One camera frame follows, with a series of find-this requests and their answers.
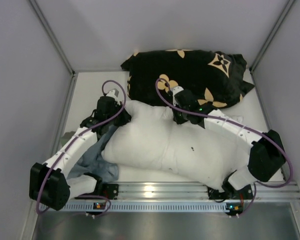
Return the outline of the white pillow insert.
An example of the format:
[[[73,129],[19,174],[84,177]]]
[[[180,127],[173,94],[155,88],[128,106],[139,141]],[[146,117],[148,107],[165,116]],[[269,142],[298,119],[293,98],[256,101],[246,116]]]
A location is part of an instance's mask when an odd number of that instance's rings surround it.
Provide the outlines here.
[[[129,100],[131,121],[110,137],[104,160],[159,170],[221,190],[224,179],[248,161],[248,154],[221,135],[189,122],[176,124],[169,107]]]

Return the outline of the blue grey pillowcase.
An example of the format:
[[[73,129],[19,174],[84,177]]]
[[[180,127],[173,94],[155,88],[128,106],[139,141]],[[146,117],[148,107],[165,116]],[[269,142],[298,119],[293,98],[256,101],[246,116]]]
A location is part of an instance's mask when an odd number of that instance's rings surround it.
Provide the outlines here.
[[[67,179],[73,179],[90,173],[102,178],[105,183],[115,182],[119,179],[119,167],[115,163],[110,163],[102,157],[108,141],[118,128],[111,126],[94,145],[92,145],[77,161],[70,170]]]

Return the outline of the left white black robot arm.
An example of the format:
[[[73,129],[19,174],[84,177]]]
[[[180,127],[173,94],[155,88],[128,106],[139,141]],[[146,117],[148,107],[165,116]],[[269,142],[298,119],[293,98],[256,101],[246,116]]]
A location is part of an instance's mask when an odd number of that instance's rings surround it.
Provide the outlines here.
[[[102,193],[102,184],[119,178],[119,167],[101,152],[115,133],[131,120],[125,103],[102,96],[68,142],[44,163],[30,169],[29,197],[54,210],[80,195]]]

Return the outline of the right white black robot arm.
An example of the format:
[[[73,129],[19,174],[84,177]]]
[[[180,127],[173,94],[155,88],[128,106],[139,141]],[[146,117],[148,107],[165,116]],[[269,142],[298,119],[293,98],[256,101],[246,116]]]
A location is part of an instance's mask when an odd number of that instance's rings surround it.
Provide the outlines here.
[[[281,137],[276,131],[259,132],[246,127],[211,102],[200,104],[190,90],[181,86],[172,88],[170,94],[178,124],[189,121],[236,143],[248,154],[246,163],[231,170],[222,182],[221,187],[229,196],[255,182],[268,182],[286,163]]]

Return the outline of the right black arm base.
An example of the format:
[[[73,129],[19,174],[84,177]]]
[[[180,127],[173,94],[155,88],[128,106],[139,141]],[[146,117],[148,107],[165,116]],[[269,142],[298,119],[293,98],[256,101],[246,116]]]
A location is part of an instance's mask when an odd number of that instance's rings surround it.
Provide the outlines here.
[[[225,191],[219,191],[211,187],[207,188],[208,199],[213,200],[216,203],[223,203],[226,200],[229,200],[230,197]]]

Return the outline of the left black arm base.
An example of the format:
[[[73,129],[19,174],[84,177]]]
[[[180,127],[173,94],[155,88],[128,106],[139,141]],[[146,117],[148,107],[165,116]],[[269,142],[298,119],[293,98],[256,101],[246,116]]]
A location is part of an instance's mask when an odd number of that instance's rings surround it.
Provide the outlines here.
[[[109,199],[117,200],[119,194],[119,185],[114,183],[106,183],[102,185],[100,195]]]

